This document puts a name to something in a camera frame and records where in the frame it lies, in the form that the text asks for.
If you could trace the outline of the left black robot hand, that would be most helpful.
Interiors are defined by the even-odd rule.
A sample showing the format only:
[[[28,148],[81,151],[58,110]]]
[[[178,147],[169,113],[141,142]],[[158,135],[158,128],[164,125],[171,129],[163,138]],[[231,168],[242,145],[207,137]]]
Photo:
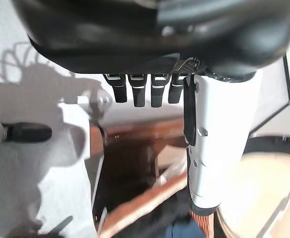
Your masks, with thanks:
[[[190,209],[209,216],[240,161],[258,70],[286,54],[290,0],[15,0],[32,46],[65,69],[103,74],[118,103],[184,90]]]

